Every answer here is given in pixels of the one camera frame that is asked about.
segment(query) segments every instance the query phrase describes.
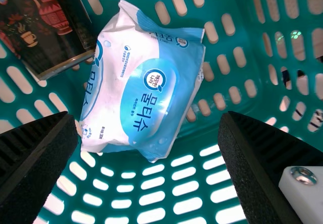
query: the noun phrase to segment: coffee cup illustration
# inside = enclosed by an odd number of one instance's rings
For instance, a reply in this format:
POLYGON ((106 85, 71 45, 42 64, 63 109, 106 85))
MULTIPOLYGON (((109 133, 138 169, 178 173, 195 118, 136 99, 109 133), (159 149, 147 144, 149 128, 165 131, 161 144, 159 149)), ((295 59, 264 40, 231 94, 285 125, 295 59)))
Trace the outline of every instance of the coffee cup illustration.
POLYGON ((27 31, 24 34, 21 35, 21 38, 24 39, 24 41, 28 44, 28 47, 36 46, 38 41, 36 40, 35 34, 32 34, 31 31, 27 31))
POLYGON ((22 33, 20 35, 20 37, 22 39, 24 39, 24 41, 27 43, 27 47, 33 47, 36 46, 38 41, 36 41, 37 37, 35 34, 32 34, 31 31, 27 31, 25 30, 26 26, 21 24, 20 22, 18 23, 19 26, 18 27, 18 32, 22 33))

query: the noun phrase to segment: metal screw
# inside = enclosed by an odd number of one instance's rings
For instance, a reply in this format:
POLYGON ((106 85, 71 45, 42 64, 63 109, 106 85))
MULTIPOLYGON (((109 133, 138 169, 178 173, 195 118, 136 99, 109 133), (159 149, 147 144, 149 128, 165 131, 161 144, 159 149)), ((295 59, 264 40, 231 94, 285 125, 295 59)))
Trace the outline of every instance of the metal screw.
POLYGON ((305 167, 292 167, 291 175, 294 179, 296 179, 298 182, 301 182, 302 184, 310 186, 317 184, 317 178, 315 174, 313 174, 311 170, 308 170, 305 167))

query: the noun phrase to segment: teal plastic basket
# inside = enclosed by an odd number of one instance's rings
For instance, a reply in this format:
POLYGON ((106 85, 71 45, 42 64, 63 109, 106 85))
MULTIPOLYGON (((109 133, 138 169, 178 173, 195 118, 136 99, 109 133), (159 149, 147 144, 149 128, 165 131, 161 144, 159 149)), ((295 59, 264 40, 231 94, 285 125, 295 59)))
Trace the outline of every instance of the teal plastic basket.
MULTIPOLYGON (((97 34, 119 10, 82 1, 97 34)), ((217 146, 220 117, 238 111, 323 150, 323 0, 127 1, 161 26, 206 28, 205 80, 167 159, 78 148, 35 223, 246 223, 217 146)), ((89 64, 36 82, 9 50, 0 58, 1 132, 66 109, 79 120, 89 64)))

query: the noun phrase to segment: red vase illustration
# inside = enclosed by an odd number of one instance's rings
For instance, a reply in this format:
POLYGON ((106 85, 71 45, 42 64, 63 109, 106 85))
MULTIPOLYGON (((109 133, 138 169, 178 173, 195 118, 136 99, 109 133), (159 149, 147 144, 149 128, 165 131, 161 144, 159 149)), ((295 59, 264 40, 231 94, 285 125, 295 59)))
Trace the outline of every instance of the red vase illustration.
POLYGON ((39 14, 43 21, 50 26, 58 29, 58 35, 65 35, 70 33, 72 28, 66 19, 64 11, 62 10, 57 0, 33 0, 37 7, 39 14))

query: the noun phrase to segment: wet wipes package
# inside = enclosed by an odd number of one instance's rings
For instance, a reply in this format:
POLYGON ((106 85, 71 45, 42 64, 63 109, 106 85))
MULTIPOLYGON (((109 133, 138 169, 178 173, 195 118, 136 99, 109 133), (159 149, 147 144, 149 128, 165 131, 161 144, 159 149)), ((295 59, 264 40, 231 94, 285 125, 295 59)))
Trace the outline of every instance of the wet wipes package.
POLYGON ((204 30, 166 29, 134 5, 97 39, 81 114, 82 150, 168 156, 203 80, 204 30))

